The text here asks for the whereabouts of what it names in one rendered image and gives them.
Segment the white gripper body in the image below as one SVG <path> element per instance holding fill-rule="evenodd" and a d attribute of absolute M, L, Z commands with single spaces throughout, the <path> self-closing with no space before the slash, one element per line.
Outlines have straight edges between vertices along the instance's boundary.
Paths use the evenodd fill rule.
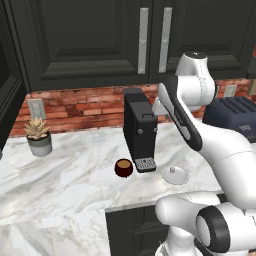
<path fill-rule="evenodd" d="M 152 111 L 156 116 L 165 115 L 169 116 L 168 111 L 165 109 L 165 107 L 161 104 L 160 100 L 158 98 L 155 99 L 153 105 L 152 105 Z"/>

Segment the black coffee machine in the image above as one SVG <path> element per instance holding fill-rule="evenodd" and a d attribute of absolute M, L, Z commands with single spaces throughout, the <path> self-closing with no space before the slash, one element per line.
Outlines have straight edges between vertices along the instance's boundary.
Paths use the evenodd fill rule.
<path fill-rule="evenodd" d="M 125 88 L 123 133 L 139 173 L 156 170 L 154 161 L 158 118 L 141 88 Z"/>

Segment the dark red coffee mug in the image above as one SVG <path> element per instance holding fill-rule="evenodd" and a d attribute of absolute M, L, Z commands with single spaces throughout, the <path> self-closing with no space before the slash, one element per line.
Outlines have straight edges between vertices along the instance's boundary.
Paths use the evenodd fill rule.
<path fill-rule="evenodd" d="M 128 178 L 133 173 L 133 165 L 129 159 L 119 159 L 114 168 L 115 173 L 122 178 Z"/>

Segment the white saucer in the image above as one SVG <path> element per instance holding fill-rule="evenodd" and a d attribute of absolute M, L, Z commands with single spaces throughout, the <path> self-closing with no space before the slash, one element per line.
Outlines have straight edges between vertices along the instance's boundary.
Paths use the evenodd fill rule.
<path fill-rule="evenodd" d="M 175 168 L 174 173 L 170 172 L 171 167 Z M 189 172 L 186 169 L 183 169 L 177 166 L 171 166 L 171 167 L 165 168 L 162 171 L 162 177 L 166 182 L 172 185 L 183 185 L 188 182 Z"/>

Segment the dark blue toaster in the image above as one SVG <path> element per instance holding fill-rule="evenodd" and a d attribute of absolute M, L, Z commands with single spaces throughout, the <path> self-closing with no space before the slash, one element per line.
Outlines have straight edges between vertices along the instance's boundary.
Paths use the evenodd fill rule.
<path fill-rule="evenodd" d="M 215 98 L 206 106 L 202 122 L 237 131 L 256 143 L 256 104 L 244 96 Z"/>

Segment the dark cupboard door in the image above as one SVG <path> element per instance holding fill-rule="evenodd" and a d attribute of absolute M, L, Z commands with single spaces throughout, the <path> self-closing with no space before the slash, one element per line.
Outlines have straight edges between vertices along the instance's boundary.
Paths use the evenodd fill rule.
<path fill-rule="evenodd" d="M 10 0 L 32 91 L 146 84 L 152 0 Z M 146 73 L 138 73 L 148 8 Z"/>
<path fill-rule="evenodd" d="M 164 8 L 172 8 L 166 72 L 159 72 Z M 256 45 L 256 0 L 153 0 L 149 81 L 176 71 L 183 53 L 203 52 L 216 80 L 245 78 Z"/>

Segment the succulent in grey pot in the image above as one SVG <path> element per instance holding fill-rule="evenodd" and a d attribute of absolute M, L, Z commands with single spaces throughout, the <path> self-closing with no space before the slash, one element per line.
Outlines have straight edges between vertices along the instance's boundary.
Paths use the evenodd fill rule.
<path fill-rule="evenodd" d="M 45 124 L 41 118 L 35 117 L 24 128 L 30 150 L 36 157 L 45 157 L 53 150 L 50 128 Z"/>

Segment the dark lower cabinet front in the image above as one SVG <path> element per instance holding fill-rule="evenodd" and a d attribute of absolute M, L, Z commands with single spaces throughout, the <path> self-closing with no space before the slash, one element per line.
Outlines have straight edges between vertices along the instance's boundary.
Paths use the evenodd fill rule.
<path fill-rule="evenodd" d="M 154 256 L 166 239 L 168 225 L 156 217 L 154 206 L 105 214 L 111 256 Z"/>

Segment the dark tall cabinet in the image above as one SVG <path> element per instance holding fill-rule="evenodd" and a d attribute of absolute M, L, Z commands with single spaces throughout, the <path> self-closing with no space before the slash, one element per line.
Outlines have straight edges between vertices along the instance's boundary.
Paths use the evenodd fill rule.
<path fill-rule="evenodd" d="M 10 5 L 0 0 L 0 155 L 27 94 Z"/>

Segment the white wall outlet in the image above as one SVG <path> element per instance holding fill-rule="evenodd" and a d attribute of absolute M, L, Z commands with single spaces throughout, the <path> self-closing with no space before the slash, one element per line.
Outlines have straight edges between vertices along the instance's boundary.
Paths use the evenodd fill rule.
<path fill-rule="evenodd" d="M 225 97 L 233 97 L 236 93 L 236 85 L 227 85 L 225 88 L 224 96 Z"/>
<path fill-rule="evenodd" d="M 35 118 L 41 118 L 42 120 L 46 119 L 44 103 L 41 98 L 28 99 L 27 102 L 28 102 L 28 108 L 30 111 L 30 116 L 32 119 L 35 119 Z"/>

